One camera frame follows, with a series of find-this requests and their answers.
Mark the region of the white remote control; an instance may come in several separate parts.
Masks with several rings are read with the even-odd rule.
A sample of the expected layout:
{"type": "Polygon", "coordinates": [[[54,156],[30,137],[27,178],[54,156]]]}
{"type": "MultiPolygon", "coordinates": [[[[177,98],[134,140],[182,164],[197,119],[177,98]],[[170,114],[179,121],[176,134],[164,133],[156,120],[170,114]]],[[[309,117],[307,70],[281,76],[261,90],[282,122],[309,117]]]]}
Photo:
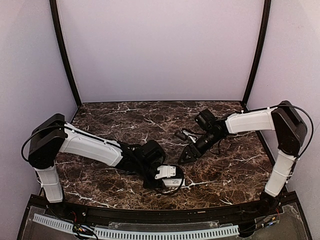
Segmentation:
{"type": "Polygon", "coordinates": [[[179,186],[185,186],[185,180],[181,178],[163,178],[162,182],[167,188],[178,188],[179,186]]]}

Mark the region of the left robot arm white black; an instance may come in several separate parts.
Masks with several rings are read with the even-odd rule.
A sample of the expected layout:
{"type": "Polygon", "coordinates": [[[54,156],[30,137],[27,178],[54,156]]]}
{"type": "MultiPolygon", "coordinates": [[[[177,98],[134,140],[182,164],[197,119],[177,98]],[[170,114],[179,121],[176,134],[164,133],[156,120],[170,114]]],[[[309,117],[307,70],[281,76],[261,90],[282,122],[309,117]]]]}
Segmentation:
{"type": "Polygon", "coordinates": [[[37,172],[49,203],[61,203],[64,200],[55,166],[58,153],[78,155],[118,170],[136,173],[142,176],[143,187],[146,189],[164,186],[156,175],[166,154],[155,140],[141,145],[104,139],[67,123],[60,113],[54,114],[34,129],[23,146],[29,146],[28,156],[23,159],[37,172]]]}

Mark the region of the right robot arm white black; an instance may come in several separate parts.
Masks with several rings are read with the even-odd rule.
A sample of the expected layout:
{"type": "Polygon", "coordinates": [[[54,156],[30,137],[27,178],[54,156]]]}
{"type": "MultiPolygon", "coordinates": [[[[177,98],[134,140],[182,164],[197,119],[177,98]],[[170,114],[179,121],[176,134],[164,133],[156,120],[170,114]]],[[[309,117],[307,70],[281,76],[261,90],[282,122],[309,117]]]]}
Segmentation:
{"type": "Polygon", "coordinates": [[[229,135],[273,131],[278,143],[277,158],[259,197],[259,210],[271,210],[279,204],[283,188],[314,136],[314,130],[308,130],[300,112],[306,113],[287,100],[270,107],[238,111],[221,119],[216,118],[209,109],[204,109],[194,118],[204,134],[183,149],[178,164],[194,163],[229,135]]]}

